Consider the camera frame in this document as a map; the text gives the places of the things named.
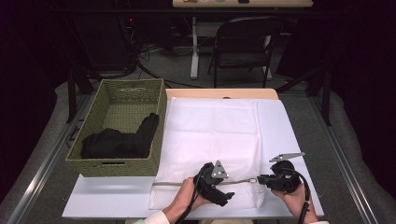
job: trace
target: black chair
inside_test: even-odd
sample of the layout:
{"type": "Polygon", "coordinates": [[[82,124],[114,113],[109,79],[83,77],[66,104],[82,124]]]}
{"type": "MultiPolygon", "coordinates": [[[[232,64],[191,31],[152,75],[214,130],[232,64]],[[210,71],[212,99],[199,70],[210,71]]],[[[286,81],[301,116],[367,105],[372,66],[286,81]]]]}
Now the black chair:
{"type": "Polygon", "coordinates": [[[236,18],[223,23],[217,31],[209,69],[214,66],[214,88],[218,68],[249,68],[265,66],[262,87],[265,88],[275,40],[283,22],[274,17],[236,18]],[[270,41],[265,45],[265,38],[270,41]]]}

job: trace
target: wicker basket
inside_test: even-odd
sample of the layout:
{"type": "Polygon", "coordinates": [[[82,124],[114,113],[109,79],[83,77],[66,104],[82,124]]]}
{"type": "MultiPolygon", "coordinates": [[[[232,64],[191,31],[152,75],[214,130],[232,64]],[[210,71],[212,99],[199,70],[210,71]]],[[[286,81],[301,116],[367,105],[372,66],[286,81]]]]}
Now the wicker basket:
{"type": "Polygon", "coordinates": [[[162,79],[102,80],[66,162],[84,176],[156,175],[163,144],[166,91],[162,79]],[[150,113],[160,116],[160,123],[146,159],[82,159],[82,140],[105,128],[135,133],[150,113]]]}

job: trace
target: black garment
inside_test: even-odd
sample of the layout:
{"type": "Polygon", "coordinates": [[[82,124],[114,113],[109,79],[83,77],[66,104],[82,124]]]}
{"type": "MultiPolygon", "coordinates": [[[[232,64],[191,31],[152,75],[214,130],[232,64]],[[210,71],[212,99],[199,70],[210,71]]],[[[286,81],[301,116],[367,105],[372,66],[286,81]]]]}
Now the black garment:
{"type": "Polygon", "coordinates": [[[147,158],[159,116],[151,113],[143,119],[136,133],[104,129],[82,141],[82,159],[147,158]]]}

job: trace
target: silver metal part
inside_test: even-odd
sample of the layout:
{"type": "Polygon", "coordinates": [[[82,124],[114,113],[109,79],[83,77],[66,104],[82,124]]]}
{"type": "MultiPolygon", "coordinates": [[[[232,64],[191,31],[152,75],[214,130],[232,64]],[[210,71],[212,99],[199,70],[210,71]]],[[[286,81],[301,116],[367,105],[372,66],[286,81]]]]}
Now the silver metal part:
{"type": "Polygon", "coordinates": [[[304,152],[299,153],[288,153],[288,154],[280,154],[279,156],[274,157],[270,161],[287,161],[296,157],[304,156],[304,152]]]}
{"type": "Polygon", "coordinates": [[[225,172],[224,167],[222,166],[220,161],[216,161],[216,165],[213,168],[212,172],[213,178],[228,178],[227,172],[225,172]]]}

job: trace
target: dark curtain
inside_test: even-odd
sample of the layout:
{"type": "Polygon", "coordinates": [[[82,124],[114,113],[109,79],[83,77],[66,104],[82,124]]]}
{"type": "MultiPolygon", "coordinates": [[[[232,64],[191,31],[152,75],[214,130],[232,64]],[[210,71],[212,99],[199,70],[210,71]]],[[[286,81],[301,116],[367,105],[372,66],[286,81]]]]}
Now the dark curtain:
{"type": "MultiPolygon", "coordinates": [[[[335,58],[332,90],[339,94],[358,136],[362,158],[378,183],[396,198],[396,20],[391,1],[359,1],[351,36],[335,58]]],[[[315,1],[314,7],[344,9],[352,1],[315,1]]],[[[323,60],[343,20],[299,20],[277,72],[300,77],[323,60]]]]}
{"type": "Polygon", "coordinates": [[[29,159],[56,104],[67,69],[32,1],[0,3],[0,201],[29,159]]]}

